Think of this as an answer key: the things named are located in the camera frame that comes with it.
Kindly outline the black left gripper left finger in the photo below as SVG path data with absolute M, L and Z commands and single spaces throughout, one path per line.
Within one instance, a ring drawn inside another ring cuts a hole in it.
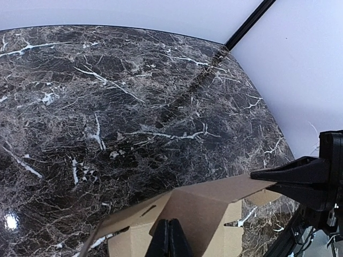
M 146 257 L 169 256 L 169 221 L 160 220 L 148 246 Z

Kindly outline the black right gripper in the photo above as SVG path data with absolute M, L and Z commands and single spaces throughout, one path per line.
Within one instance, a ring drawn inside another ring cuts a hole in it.
M 267 190 L 315 211 L 329 210 L 328 224 L 342 230 L 342 130 L 321 132 L 319 157 L 304 156 L 278 168 L 253 171 L 251 179 L 277 182 Z

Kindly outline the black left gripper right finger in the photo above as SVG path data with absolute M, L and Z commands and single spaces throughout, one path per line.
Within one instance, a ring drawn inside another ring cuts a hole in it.
M 178 219 L 169 221 L 169 256 L 192 257 L 193 251 Z

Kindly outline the brown cardboard box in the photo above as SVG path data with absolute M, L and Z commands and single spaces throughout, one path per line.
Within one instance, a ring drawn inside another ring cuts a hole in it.
M 263 206 L 280 198 L 272 182 L 240 175 L 175 188 L 100 221 L 80 256 L 101 240 L 109 256 L 145 256 L 161 219 L 178 219 L 194 256 L 239 256 L 244 229 L 227 226 L 242 217 L 242 200 Z

